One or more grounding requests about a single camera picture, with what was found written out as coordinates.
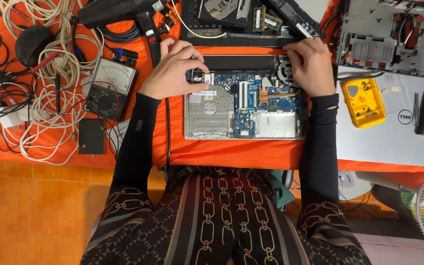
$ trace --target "orange table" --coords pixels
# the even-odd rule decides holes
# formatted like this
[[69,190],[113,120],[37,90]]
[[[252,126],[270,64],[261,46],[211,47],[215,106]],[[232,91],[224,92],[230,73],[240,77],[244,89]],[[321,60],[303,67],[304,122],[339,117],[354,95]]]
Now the orange table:
[[[323,19],[330,15],[331,9]],[[162,19],[160,14],[155,16],[157,24]],[[20,22],[23,25],[28,25],[27,21]],[[336,21],[334,21],[329,29],[332,30]],[[130,27],[131,22],[122,22],[110,26],[110,29],[116,32],[122,32]],[[56,31],[56,25],[51,27],[53,32]],[[10,48],[10,58],[14,58],[14,38],[9,34],[6,27],[0,18],[0,33],[3,35],[4,42]],[[91,35],[91,31],[79,26],[77,33],[85,33]],[[172,28],[169,37],[179,39],[180,26],[177,24]],[[96,48],[94,44],[80,40],[78,45],[83,49],[88,60],[96,57]],[[152,64],[148,44],[145,38],[133,41],[128,44],[112,44],[112,47],[122,47],[139,53],[138,63],[136,68],[139,70],[139,78],[135,85],[135,91],[138,91],[152,71]],[[282,51],[278,49],[268,48],[242,48],[236,47],[197,47],[203,54],[279,54]],[[104,57],[111,57],[112,53],[104,49]],[[21,65],[12,64],[8,71],[20,70]],[[21,77],[18,81],[30,82],[29,77]],[[126,110],[125,118],[131,116],[132,108],[135,105],[135,97],[132,96],[130,104]],[[273,169],[297,169],[300,153],[302,151],[303,141],[236,141],[236,140],[186,140],[184,139],[184,118],[183,118],[183,98],[182,96],[170,98],[171,106],[171,164],[172,165],[208,165],[208,166],[236,166],[236,167],[254,167],[254,168],[273,168]],[[87,118],[95,118],[95,115],[87,115]],[[40,136],[40,143],[52,145],[61,134],[60,131],[51,130],[50,133]],[[109,142],[106,141],[106,154],[96,155],[78,155],[74,154],[68,161],[68,164],[78,166],[94,166],[113,168],[115,160],[109,152]],[[62,145],[56,155],[51,158],[51,162],[60,163],[66,159],[76,146],[76,142],[68,141]],[[158,108],[158,115],[153,140],[153,166],[164,166],[166,161],[166,112],[165,104],[163,103]],[[37,156],[44,156],[45,150],[42,148],[32,148],[30,153]],[[19,162],[29,162],[20,154],[11,152],[1,152],[0,160],[12,160]],[[415,187],[424,181],[424,167],[422,166],[403,166],[382,163],[369,163],[361,161],[339,160],[339,168],[351,171],[377,171],[377,172],[404,172],[392,173],[391,176],[402,184]]]

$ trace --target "chain print fabric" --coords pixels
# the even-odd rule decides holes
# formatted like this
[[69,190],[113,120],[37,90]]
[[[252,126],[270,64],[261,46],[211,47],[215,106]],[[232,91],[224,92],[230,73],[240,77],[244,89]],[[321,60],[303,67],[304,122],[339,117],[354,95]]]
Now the chain print fabric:
[[272,191],[264,170],[174,166],[156,207],[110,194],[81,264],[370,264],[337,206],[307,207],[296,229]]

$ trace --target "person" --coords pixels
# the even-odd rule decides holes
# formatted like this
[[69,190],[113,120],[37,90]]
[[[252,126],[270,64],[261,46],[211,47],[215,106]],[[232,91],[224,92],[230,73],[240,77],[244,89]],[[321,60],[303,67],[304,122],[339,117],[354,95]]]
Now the person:
[[339,97],[328,47],[309,38],[283,49],[294,79],[312,101],[299,164],[297,225],[276,207],[268,170],[171,166],[161,201],[154,206],[148,199],[161,99],[208,88],[188,83],[184,75],[197,67],[209,73],[200,52],[188,42],[166,39],[161,62],[137,93],[105,209],[80,264],[370,264],[340,211]]

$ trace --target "left hand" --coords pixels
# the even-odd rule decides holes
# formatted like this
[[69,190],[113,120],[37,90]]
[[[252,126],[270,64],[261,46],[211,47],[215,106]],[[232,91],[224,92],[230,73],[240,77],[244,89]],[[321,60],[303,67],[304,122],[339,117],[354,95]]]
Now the left hand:
[[[173,48],[168,52],[168,46],[172,44]],[[164,99],[209,88],[207,83],[190,84],[186,81],[185,73],[189,69],[199,68],[204,73],[209,73],[204,64],[204,57],[191,43],[168,38],[163,40],[160,46],[161,61],[138,93],[154,99]]]

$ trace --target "computer mouse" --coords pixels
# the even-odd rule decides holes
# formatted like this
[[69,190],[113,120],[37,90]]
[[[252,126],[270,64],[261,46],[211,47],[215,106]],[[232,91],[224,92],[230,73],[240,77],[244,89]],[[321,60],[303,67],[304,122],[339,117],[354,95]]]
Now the computer mouse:
[[15,40],[15,56],[26,67],[35,67],[39,63],[39,55],[45,46],[55,40],[55,35],[47,27],[30,26]]

